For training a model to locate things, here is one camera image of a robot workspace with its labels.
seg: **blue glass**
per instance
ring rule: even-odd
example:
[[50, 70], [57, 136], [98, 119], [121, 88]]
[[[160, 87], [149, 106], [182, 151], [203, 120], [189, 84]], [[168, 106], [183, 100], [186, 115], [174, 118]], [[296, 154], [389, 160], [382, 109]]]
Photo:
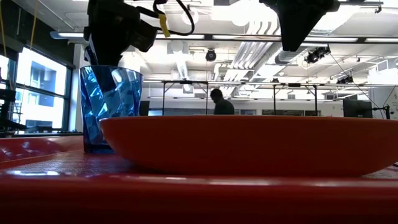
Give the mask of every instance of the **blue glass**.
[[80, 69], [85, 152], [109, 153], [100, 130], [103, 118], [138, 116], [143, 77], [126, 68], [95, 65]]

